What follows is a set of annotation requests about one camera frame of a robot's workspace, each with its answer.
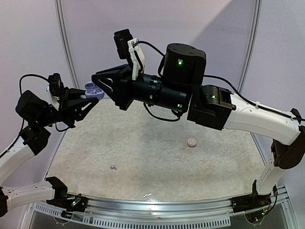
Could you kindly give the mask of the lavender earbud charging case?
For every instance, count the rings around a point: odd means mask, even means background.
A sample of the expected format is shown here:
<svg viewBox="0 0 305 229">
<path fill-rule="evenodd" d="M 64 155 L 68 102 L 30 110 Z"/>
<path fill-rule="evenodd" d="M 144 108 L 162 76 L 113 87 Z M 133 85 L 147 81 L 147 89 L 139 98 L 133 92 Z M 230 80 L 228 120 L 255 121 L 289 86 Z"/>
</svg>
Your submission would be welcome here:
<svg viewBox="0 0 305 229">
<path fill-rule="evenodd" d="M 101 100 L 104 98 L 104 91 L 98 87 L 95 83 L 92 81 L 88 81 L 85 85 L 85 96 L 86 98 L 97 98 L 98 100 Z"/>
</svg>

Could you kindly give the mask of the pink earbud charging case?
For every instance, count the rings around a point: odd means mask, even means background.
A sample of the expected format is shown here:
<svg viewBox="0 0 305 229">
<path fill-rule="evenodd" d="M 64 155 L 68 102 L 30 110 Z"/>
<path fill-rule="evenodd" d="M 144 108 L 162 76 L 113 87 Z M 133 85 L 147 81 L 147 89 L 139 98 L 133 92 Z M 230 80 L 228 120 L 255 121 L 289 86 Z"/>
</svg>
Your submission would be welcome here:
<svg viewBox="0 0 305 229">
<path fill-rule="evenodd" d="M 197 140 L 195 138 L 189 138 L 187 140 L 187 145 L 189 147 L 196 147 L 197 146 Z"/>
</svg>

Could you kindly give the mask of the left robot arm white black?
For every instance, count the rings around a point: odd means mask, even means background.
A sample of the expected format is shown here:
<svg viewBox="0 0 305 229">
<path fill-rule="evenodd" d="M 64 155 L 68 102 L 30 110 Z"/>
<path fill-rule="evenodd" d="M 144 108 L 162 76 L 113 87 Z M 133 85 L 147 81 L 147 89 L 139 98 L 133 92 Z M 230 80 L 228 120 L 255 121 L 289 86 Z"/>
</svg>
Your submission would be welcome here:
<svg viewBox="0 0 305 229">
<path fill-rule="evenodd" d="M 75 88 L 47 88 L 50 103 L 40 99 L 30 90 L 23 92 L 16 106 L 17 114 L 28 124 L 18 133 L 12 144 L 0 155 L 0 181 L 4 182 L 23 163 L 38 155 L 47 146 L 51 133 L 46 129 L 59 122 L 68 129 L 75 128 L 99 102 L 98 98 L 85 96 L 85 91 Z M 0 214 L 29 203 L 46 201 L 66 211 L 83 212 L 88 200 L 81 194 L 68 194 L 67 186 L 57 177 L 23 187 L 0 187 Z"/>
</svg>

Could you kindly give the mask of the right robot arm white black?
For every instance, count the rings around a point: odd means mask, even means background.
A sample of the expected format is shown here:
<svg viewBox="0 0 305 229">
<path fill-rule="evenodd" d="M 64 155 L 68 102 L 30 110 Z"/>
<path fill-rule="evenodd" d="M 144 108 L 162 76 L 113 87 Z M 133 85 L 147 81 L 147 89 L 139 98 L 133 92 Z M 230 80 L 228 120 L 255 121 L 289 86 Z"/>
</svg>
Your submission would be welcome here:
<svg viewBox="0 0 305 229">
<path fill-rule="evenodd" d="M 145 108 L 160 106 L 178 117 L 216 130 L 236 129 L 267 136 L 273 140 L 273 157 L 254 181 L 246 198 L 250 208 L 258 207 L 275 192 L 285 170 L 295 167 L 305 153 L 305 127 L 299 111 L 275 110 L 243 97 L 234 87 L 203 85 L 206 54 L 187 44 L 171 43 L 166 48 L 158 75 L 144 73 L 140 43 L 119 48 L 128 63 L 94 74 L 92 81 L 122 110 L 134 101 Z"/>
</svg>

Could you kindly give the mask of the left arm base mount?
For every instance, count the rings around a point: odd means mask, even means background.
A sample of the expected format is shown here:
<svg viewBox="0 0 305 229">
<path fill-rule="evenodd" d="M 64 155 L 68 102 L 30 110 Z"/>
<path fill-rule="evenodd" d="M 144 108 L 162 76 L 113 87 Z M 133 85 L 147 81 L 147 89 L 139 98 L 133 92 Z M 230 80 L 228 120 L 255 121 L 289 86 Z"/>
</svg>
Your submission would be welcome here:
<svg viewBox="0 0 305 229">
<path fill-rule="evenodd" d="M 47 200 L 46 203 L 59 208 L 65 209 L 67 212 L 85 212 L 89 199 L 81 193 L 77 195 L 68 194 L 67 197 Z"/>
</svg>

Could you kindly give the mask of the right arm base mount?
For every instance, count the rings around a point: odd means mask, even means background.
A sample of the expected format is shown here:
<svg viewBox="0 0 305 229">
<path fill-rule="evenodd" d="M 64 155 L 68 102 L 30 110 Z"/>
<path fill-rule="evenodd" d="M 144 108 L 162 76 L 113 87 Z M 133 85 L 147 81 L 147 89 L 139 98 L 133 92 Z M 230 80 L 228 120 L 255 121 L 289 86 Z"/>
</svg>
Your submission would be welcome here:
<svg viewBox="0 0 305 229">
<path fill-rule="evenodd" d="M 271 194 L 267 195 L 258 195 L 256 191 L 253 191 L 251 194 L 243 195 L 243 196 L 237 196 L 230 199 L 233 212 L 242 212 L 242 211 L 248 211 L 256 208 L 262 208 L 264 206 L 267 206 L 267 209 L 263 210 L 262 215 L 266 215 L 268 212 L 270 212 L 277 202 L 277 196 L 278 196 L 278 190 L 273 190 L 273 195 L 275 197 L 274 204 L 271 205 Z"/>
</svg>

